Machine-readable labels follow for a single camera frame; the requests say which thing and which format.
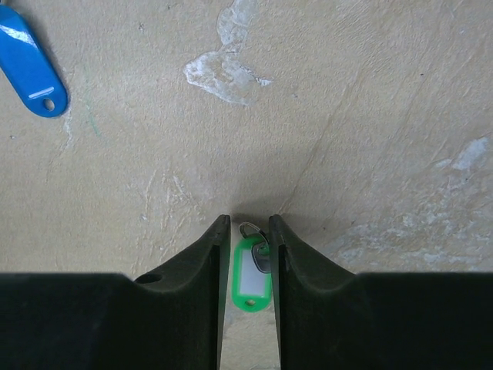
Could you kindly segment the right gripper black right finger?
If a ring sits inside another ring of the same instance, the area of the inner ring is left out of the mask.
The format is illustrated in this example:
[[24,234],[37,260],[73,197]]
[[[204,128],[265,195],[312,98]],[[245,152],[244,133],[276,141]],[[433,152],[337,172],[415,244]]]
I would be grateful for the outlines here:
[[269,219],[283,369],[490,369],[489,273],[351,273]]

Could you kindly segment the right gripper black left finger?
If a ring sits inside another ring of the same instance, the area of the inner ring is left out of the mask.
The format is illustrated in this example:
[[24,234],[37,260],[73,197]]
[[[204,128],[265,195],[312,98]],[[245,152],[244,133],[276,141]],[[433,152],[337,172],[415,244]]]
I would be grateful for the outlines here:
[[231,223],[137,279],[117,273],[4,273],[3,369],[217,369]]

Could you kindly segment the silver key with green tag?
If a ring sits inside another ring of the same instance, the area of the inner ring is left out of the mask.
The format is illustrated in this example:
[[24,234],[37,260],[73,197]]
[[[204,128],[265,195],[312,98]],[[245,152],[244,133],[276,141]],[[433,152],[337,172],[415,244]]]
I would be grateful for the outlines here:
[[241,239],[233,254],[231,297],[242,311],[262,311],[270,304],[272,296],[267,234],[250,222],[242,222],[239,232]]

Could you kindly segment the silver key with blue tag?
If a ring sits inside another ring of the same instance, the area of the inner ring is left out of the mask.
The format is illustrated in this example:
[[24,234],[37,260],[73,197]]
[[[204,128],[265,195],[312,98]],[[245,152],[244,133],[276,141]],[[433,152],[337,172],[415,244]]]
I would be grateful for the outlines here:
[[69,95],[41,43],[26,20],[1,6],[1,69],[20,100],[32,113],[61,116]]

